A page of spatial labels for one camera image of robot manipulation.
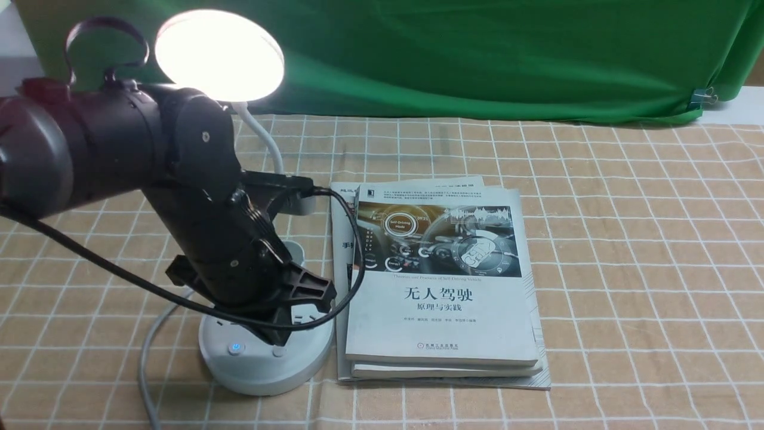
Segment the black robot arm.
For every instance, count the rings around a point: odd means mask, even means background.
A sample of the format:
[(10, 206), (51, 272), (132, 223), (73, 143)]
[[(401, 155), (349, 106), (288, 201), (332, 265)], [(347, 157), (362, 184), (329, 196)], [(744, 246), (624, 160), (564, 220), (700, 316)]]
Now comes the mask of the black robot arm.
[[(25, 79), (17, 96), (2, 98), (2, 216), (156, 296), (284, 346), (292, 332), (330, 321), (337, 294), (332, 280), (297, 262), (273, 218), (331, 191), (308, 177), (247, 171), (234, 141), (231, 115), (197, 90), (113, 81), (73, 92), (52, 79)], [(169, 280), (211, 307), (43, 223), (133, 191), (180, 247)]]

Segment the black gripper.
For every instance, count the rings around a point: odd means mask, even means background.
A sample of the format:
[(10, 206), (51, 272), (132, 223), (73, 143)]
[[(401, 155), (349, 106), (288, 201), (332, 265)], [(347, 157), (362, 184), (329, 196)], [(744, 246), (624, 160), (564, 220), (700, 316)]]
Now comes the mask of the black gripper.
[(287, 306), (332, 310), (333, 281), (295, 264), (273, 220), (254, 206), (242, 182), (217, 202), (171, 182), (143, 192), (182, 250), (167, 277), (207, 299), (208, 316), (238, 325), (267, 345), (284, 346), (291, 324)]

